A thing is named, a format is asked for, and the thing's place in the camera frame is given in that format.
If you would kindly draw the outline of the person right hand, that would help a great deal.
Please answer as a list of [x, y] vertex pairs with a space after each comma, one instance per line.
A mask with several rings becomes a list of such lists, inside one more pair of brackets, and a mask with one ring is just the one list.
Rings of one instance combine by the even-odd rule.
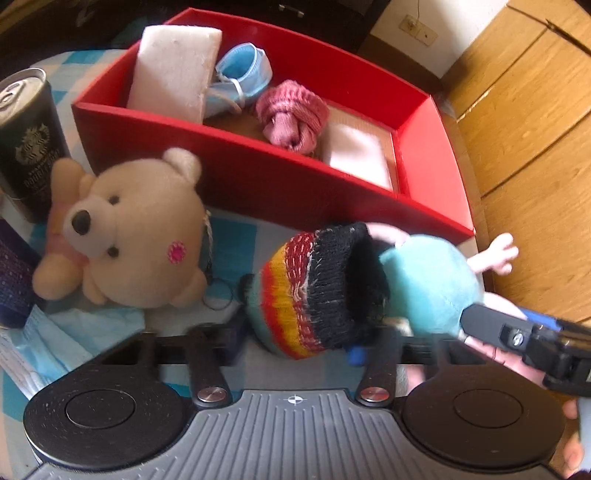
[[567, 428], [551, 460], [551, 466], [564, 478], [569, 478], [580, 470], [585, 452], [579, 438], [577, 401], [567, 400], [562, 410], [567, 419]]

